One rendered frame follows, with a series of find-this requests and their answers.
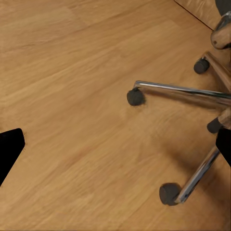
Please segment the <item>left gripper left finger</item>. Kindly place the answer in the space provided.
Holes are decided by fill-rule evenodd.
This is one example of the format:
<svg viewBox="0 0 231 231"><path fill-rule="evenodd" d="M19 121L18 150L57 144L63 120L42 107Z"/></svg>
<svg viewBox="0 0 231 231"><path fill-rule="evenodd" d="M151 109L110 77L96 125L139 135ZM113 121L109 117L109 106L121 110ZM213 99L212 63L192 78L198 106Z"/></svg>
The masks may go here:
<svg viewBox="0 0 231 231"><path fill-rule="evenodd" d="M25 147L21 128L0 133L0 186Z"/></svg>

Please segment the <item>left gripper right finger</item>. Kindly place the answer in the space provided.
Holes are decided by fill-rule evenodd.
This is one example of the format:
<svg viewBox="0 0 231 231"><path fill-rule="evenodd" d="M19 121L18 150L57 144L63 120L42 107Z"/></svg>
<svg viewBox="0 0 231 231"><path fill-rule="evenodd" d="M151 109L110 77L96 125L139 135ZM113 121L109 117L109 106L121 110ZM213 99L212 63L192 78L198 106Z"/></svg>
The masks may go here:
<svg viewBox="0 0 231 231"><path fill-rule="evenodd" d="M217 134L216 146L231 166L231 130L220 128Z"/></svg>

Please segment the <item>swivel chair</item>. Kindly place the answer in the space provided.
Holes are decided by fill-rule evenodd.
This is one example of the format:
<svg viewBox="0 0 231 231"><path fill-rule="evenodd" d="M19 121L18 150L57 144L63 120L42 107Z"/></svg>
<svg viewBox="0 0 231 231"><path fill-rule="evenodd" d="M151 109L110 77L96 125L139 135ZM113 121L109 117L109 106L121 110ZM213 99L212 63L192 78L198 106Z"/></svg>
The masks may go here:
<svg viewBox="0 0 231 231"><path fill-rule="evenodd" d="M220 22L213 30L210 41L212 46L217 50L224 50L231 48L231 0L215 0L215 4L220 13ZM200 61L194 65L194 70L200 74L209 69L209 64L212 65L224 85L231 92L231 71L209 51L206 51ZM143 94L139 88L146 88L227 105L229 107L220 113L217 118L208 123L207 128L213 133L218 133L220 128L231 130L231 93L137 80L133 89L127 93L127 100L129 104L134 105L143 102ZM162 204L174 206L184 203L220 153L221 152L215 144L181 191L179 191L175 184L163 184L163 186L159 188L159 197Z"/></svg>

